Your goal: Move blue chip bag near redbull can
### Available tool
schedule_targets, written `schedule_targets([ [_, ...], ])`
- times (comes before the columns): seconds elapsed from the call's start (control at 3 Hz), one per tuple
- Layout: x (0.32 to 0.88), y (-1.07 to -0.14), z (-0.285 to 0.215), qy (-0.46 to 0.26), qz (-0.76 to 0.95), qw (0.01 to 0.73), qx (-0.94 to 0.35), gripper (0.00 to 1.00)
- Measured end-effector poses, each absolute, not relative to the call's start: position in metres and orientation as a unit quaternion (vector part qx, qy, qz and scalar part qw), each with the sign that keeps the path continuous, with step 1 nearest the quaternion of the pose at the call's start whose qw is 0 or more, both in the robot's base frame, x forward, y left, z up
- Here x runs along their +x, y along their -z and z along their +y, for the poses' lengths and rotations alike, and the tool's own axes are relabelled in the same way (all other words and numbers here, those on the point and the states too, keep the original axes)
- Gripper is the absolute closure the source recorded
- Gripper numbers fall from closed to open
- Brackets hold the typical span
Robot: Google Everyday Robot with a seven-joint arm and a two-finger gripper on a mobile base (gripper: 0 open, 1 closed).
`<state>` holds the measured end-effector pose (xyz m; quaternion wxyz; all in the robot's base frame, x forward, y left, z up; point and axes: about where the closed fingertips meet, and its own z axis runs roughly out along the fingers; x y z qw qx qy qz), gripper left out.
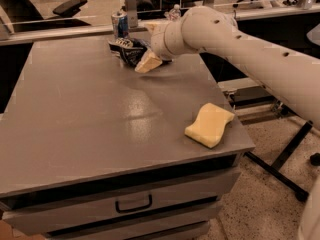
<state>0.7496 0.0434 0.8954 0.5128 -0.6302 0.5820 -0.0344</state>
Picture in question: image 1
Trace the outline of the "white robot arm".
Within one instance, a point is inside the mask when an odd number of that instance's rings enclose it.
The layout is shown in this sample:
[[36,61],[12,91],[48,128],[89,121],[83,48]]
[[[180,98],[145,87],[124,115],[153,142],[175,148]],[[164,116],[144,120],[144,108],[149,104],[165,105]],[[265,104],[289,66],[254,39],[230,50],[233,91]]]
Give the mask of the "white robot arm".
[[[182,54],[216,55],[266,88],[313,127],[320,127],[320,62],[317,58],[241,32],[230,17],[208,7],[193,7],[173,22],[151,22],[152,51],[171,59]],[[309,177],[304,205],[287,198],[280,184],[244,164],[227,207],[194,240],[320,240],[320,177]]]

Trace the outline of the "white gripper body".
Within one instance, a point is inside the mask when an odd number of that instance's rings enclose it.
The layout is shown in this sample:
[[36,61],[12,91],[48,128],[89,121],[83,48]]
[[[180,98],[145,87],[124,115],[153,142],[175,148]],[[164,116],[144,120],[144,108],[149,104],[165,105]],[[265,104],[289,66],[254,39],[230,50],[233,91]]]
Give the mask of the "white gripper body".
[[151,34],[151,49],[162,60],[169,61],[174,58],[174,55],[168,50],[165,44],[165,30],[167,28],[167,22],[158,22],[159,26],[156,28],[153,34]]

